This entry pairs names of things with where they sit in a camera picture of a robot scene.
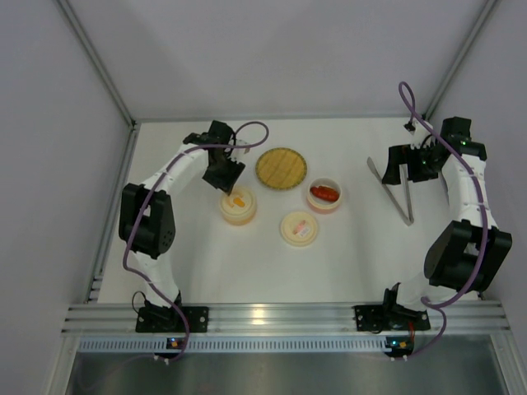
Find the cream lid orange handle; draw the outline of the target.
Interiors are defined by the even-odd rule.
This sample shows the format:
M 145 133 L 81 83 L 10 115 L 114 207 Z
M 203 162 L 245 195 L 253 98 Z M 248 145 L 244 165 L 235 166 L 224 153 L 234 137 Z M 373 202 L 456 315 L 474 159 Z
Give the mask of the cream lid orange handle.
M 227 209 L 232 207 L 237 211 L 248 209 L 250 207 L 257 208 L 257 200 L 254 191 L 245 186 L 234 187 L 229 195 L 224 194 L 219 203 L 220 210 L 222 207 Z

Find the orange lunch container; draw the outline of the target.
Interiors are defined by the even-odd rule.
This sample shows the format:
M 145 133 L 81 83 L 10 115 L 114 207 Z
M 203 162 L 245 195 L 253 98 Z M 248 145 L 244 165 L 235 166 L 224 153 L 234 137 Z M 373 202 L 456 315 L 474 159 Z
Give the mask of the orange lunch container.
M 221 208 L 222 218 L 231 225 L 246 225 L 250 223 L 256 214 L 256 208 L 250 207 L 237 211 L 232 207 Z

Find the cream lid pink handle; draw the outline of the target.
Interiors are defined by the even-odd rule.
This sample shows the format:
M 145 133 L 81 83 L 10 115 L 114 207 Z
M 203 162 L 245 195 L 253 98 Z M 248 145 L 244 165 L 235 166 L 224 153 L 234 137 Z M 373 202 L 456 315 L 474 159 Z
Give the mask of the cream lid pink handle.
M 280 233 L 291 246 L 305 247 L 316 240 L 319 224 L 307 211 L 292 211 L 282 218 Z

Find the red sausage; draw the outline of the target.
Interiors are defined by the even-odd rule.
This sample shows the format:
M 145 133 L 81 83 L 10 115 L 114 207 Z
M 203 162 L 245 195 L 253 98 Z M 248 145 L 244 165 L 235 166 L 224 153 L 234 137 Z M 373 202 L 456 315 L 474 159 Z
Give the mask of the red sausage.
M 336 202 L 340 198 L 340 194 L 337 190 L 324 185 L 311 187 L 310 193 L 314 197 L 326 202 Z

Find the pink lunch container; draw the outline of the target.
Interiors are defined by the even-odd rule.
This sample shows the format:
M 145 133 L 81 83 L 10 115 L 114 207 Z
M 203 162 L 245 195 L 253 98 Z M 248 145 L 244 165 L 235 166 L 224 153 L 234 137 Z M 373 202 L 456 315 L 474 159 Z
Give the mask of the pink lunch container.
M 314 197 L 310 193 L 310 188 L 319 185 L 324 185 L 337 190 L 340 194 L 339 200 L 337 200 L 336 202 L 326 202 L 321 199 L 318 199 L 317 197 Z M 343 201 L 343 190 L 341 188 L 341 185 L 336 180 L 328 177 L 318 177 L 312 179 L 309 182 L 305 193 L 305 199 L 311 210 L 320 214 L 329 214 L 335 212 L 339 208 L 341 202 Z

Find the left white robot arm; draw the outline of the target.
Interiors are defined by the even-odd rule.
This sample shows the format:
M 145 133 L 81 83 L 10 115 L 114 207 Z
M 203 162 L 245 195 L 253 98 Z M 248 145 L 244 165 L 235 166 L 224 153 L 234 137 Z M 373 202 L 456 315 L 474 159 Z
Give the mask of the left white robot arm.
M 174 156 L 152 176 L 124 186 L 118 226 L 125 243 L 123 268 L 145 281 L 148 302 L 170 309 L 180 296 L 170 260 L 162 257 L 175 241 L 175 196 L 193 179 L 231 195 L 245 169 L 239 156 L 266 142 L 269 129 L 263 124 L 263 139 L 254 143 L 239 139 L 239 133 L 259 124 L 249 121 L 233 129 L 214 120 L 206 132 L 185 137 Z

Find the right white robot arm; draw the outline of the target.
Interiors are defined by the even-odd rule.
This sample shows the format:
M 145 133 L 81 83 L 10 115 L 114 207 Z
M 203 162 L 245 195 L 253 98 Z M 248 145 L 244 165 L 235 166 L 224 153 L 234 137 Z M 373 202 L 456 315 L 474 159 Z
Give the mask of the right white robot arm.
M 450 222 L 428 249 L 421 274 L 397 286 L 397 302 L 422 309 L 422 298 L 444 303 L 458 293 L 483 292 L 490 285 L 512 246 L 511 234 L 501 231 L 487 200 L 486 148 L 471 138 L 471 120 L 447 118 L 437 137 L 429 123 L 412 121 L 409 144 L 391 146 L 379 178 L 384 190 L 392 185 L 439 179 L 447 196 Z

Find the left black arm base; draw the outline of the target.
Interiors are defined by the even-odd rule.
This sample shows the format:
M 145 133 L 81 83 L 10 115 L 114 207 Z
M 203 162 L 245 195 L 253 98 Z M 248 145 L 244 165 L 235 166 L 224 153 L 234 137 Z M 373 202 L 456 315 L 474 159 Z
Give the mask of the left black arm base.
M 182 306 L 191 333 L 208 331 L 209 308 L 206 306 Z M 173 309 L 156 305 L 146 305 L 138 310 L 135 331 L 139 333 L 176 333 L 185 332 L 180 315 Z

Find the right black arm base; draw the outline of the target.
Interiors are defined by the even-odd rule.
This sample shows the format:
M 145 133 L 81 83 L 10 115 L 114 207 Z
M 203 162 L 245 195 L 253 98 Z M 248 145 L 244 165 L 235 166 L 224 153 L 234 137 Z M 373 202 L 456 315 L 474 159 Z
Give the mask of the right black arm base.
M 358 332 L 428 331 L 431 324 L 426 311 L 416 311 L 398 305 L 363 304 L 353 307 Z

